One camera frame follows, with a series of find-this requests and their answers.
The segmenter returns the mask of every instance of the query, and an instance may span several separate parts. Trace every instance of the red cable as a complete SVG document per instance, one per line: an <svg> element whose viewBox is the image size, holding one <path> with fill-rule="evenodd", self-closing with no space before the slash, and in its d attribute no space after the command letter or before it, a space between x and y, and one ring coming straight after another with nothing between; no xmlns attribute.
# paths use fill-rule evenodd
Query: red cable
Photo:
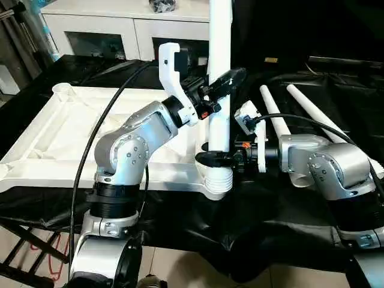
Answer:
<svg viewBox="0 0 384 288"><path fill-rule="evenodd" d="M39 250L39 248L33 246L32 244L31 244L29 247L30 247L30 249L33 250L33 251L37 251L37 250Z"/></svg>
<svg viewBox="0 0 384 288"><path fill-rule="evenodd" d="M59 243L60 243L60 239L61 239L61 235L59 235L58 237L58 240L57 240L57 243L56 243L56 247L55 249L58 249L59 247ZM65 245L65 249L64 249L64 255L67 255L67 251L68 251L68 245L70 243L70 237L68 237L67 239L67 243ZM51 275L57 275L57 277L52 277L52 280L53 281L58 281L60 279L60 276L61 276L61 271L62 271L62 267L64 266L64 263L61 262L60 264L60 268L59 268L59 271L58 272L54 272L53 269L52 269L52 260L51 260L51 255L48 254L48 266L49 266L49 272Z"/></svg>

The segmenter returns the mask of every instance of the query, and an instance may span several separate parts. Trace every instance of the white cabinet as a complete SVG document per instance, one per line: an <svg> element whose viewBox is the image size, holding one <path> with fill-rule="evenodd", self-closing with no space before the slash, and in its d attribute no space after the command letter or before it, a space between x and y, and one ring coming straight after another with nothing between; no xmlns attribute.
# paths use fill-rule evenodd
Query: white cabinet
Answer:
<svg viewBox="0 0 384 288"><path fill-rule="evenodd" d="M154 38L209 40L209 24L135 19L137 43L141 60L155 59Z"/></svg>
<svg viewBox="0 0 384 288"><path fill-rule="evenodd" d="M42 13L60 56L114 50L126 59L152 60L156 39L209 40L209 0L176 3L175 11L159 14L148 0L57 0Z"/></svg>
<svg viewBox="0 0 384 288"><path fill-rule="evenodd" d="M125 58L140 58L133 19L60 14L46 14L44 18L59 50L60 56L64 54L75 54L73 51L74 43L70 43L68 33L81 32L117 35L121 38Z"/></svg>

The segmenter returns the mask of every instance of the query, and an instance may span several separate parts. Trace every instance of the tiled floor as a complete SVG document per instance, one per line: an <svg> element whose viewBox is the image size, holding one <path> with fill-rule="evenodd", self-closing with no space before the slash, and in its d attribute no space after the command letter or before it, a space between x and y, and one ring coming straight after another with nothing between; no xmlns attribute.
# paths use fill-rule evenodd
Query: tiled floor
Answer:
<svg viewBox="0 0 384 288"><path fill-rule="evenodd" d="M45 241L51 234L37 229L33 230L33 233ZM68 235L63 233L58 247L61 251L64 251L67 239ZM5 259L17 241L18 237L0 227L0 247L2 247L0 260ZM25 244L11 266L21 267L27 271L38 254L39 251L33 251L29 244ZM60 267L59 261L52 258L51 267L53 272L57 272ZM67 274L68 267L64 265L55 287L62 287L66 283ZM167 280L170 288L349 288L344 274L281 265L266 269L250 283L238 284L219 274L197 253L144 247L139 277L148 274ZM37 275L57 277L49 272L48 257L41 264ZM4 277L0 277L0 287L28 288Z"/></svg>

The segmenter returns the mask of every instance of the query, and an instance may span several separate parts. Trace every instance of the cabinet door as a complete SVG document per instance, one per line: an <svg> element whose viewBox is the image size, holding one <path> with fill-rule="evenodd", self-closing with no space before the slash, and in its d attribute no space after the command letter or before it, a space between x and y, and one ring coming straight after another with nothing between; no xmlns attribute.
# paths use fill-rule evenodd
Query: cabinet door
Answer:
<svg viewBox="0 0 384 288"><path fill-rule="evenodd" d="M155 59L155 38L209 40L209 23L134 19L141 60Z"/></svg>
<svg viewBox="0 0 384 288"><path fill-rule="evenodd" d="M133 19L44 14L60 56L139 59Z"/></svg>

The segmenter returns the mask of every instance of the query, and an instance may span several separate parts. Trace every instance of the black cable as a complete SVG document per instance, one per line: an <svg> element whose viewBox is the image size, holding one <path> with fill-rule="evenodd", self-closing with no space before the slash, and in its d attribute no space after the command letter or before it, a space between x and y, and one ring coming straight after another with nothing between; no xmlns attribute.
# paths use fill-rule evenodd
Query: black cable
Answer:
<svg viewBox="0 0 384 288"><path fill-rule="evenodd" d="M348 136L346 136L344 133L328 126L328 125L325 125L324 123L321 123L321 122L318 122L318 121L315 121L313 119L310 119L310 118L307 118L307 117L303 117L303 116L298 116L298 115L293 115L293 114L286 114L286 113L275 113L275 114L268 114L268 115L263 115L263 116L260 116L260 117L257 117L257 118L254 118L252 119L251 123L256 125L257 123L259 123L260 121L262 120L266 120L266 119L271 119L271 118L295 118L295 119L300 119L300 120L304 120L304 121L307 121L315 126L318 126L318 127L321 127L329 132L332 132L333 134L335 134L336 136L342 138L345 142L349 143L349 144L352 144L352 145L355 145L356 147L358 147L356 145L356 143L351 139L349 138ZM380 179L379 177L377 176L376 174L376 171L373 169L373 166L371 164L371 161L369 161L370 163L370 172L371 172L371 175L372 175L372 179L373 179L373 182L375 183L376 185L376 188L382 198L382 200L384 200L384 189L380 183Z"/></svg>
<svg viewBox="0 0 384 288"><path fill-rule="evenodd" d="M80 160L79 168L77 169L76 177L74 179L73 184L73 193L72 193L72 203L71 203L71 223L70 223L70 266L72 264L73 256L74 256L74 214L75 214L75 202L76 202L76 194L77 194L77 188L79 187L80 182L80 176L82 174L82 170L85 165L86 157L89 153L89 150L91 149L91 145L97 135L97 131L100 129L101 125L103 124L105 118L107 117L109 111L111 110L112 106L120 96L120 94L123 92L125 87L128 86L128 84L137 76L139 75L143 70L147 69L149 66L152 65L153 62L146 63L142 67L140 67L138 70L136 70L128 79L124 82L124 84L117 90L116 94L112 97L111 101L105 108L103 114L101 114L100 119L98 120L95 128L93 129L91 136L88 139L88 142L86 144L83 156Z"/></svg>

